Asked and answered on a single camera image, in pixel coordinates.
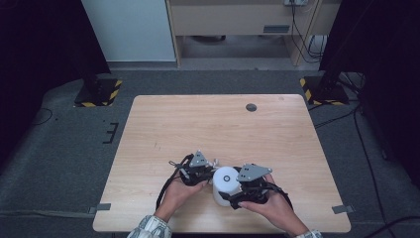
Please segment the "white panel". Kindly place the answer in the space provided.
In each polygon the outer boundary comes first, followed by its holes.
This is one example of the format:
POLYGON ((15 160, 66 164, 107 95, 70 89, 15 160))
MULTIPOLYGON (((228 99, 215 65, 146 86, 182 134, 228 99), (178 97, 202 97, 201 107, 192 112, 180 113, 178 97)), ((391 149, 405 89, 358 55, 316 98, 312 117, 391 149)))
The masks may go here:
POLYGON ((175 61, 165 0, 82 0, 106 61, 175 61))

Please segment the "beige wooden cabinet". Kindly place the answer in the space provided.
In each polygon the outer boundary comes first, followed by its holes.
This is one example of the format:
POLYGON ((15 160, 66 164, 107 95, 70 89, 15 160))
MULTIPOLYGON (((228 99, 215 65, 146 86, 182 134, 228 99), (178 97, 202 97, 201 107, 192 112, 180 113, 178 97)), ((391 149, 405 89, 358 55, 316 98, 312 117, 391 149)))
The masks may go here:
POLYGON ((175 56, 186 36, 280 35, 289 57, 299 65, 312 36, 330 34, 343 0, 309 0, 284 6, 283 0, 165 0, 175 56), (264 25, 289 25, 287 34, 265 34, 264 25))

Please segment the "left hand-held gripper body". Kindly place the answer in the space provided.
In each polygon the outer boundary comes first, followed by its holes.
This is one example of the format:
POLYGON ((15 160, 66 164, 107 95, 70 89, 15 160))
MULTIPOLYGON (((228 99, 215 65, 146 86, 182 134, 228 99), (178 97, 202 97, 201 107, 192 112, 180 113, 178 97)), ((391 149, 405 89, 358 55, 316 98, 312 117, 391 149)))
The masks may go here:
POLYGON ((188 186, 195 186, 204 179, 212 178, 213 170, 208 170, 208 166, 209 161, 200 151, 187 155, 179 167, 181 180, 188 186))

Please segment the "person's left hand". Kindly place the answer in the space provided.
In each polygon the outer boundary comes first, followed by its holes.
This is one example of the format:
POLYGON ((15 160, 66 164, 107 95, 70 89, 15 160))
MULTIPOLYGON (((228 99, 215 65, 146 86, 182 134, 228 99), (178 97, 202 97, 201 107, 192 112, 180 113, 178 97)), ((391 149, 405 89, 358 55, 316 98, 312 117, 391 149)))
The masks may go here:
POLYGON ((202 181, 195 186, 188 186, 180 178, 174 179, 166 189, 161 204, 155 211, 154 216, 164 222, 168 222, 178 208, 190 197, 201 191, 206 185, 207 182, 202 181))

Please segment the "person's right hand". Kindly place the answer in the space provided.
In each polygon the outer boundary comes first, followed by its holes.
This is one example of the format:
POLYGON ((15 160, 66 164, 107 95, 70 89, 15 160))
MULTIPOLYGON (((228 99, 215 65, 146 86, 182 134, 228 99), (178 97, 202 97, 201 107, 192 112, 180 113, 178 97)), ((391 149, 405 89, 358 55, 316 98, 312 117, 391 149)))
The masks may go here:
POLYGON ((286 232, 291 237, 303 235, 309 228, 300 220, 286 199, 278 192, 269 190, 264 204, 242 201, 239 205, 266 218, 273 226, 286 232))

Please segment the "grey tape strip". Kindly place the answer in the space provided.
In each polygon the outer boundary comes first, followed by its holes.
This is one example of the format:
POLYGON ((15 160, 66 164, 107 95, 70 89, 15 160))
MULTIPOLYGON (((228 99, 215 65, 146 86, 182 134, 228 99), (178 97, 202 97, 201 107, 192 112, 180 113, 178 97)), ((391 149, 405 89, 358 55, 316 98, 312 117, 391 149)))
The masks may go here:
POLYGON ((355 209, 351 205, 337 205, 333 206, 332 210, 335 214, 340 213, 352 213, 355 211, 355 209))
POLYGON ((88 209, 88 214, 96 214, 97 211, 110 210, 111 203, 99 203, 96 206, 91 206, 88 209))

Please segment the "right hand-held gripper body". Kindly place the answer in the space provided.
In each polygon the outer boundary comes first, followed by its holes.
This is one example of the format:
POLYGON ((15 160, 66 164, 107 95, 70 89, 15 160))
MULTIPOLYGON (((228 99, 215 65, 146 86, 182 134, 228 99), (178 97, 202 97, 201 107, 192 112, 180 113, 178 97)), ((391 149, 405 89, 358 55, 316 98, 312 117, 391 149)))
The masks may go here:
POLYGON ((266 203, 266 193, 269 184, 264 176, 269 175, 272 169, 257 166, 255 164, 244 164, 237 176, 237 182, 241 185, 240 201, 251 201, 254 203, 266 203))

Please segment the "dark curtain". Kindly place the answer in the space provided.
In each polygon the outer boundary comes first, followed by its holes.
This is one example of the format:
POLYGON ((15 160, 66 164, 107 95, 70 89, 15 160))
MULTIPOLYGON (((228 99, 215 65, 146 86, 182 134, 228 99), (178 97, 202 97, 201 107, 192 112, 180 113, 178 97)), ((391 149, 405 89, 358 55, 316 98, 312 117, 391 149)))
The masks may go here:
POLYGON ((365 76, 370 124, 420 188, 420 0, 342 0, 320 69, 365 76))

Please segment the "grey cabinet label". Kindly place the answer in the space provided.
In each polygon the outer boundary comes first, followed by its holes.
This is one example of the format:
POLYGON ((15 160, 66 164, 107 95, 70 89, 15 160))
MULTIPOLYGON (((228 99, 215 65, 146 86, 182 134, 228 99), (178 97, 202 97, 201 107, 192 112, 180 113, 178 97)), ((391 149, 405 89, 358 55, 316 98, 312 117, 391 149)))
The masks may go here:
POLYGON ((289 25, 264 25, 263 32, 265 34, 287 34, 290 29, 289 25))

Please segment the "black stand yellow-striped base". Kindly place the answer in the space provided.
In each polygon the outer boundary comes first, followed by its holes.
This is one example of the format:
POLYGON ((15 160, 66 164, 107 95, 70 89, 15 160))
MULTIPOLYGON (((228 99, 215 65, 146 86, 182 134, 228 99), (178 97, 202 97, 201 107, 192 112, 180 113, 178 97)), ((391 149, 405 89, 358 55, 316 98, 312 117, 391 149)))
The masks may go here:
POLYGON ((340 63, 331 61, 320 76, 304 76, 299 82, 305 98, 310 105, 345 105, 349 97, 344 88, 338 84, 340 63))
POLYGON ((84 62, 76 65, 83 85, 74 99, 76 107, 110 106, 113 104, 122 84, 116 78, 100 79, 84 62))

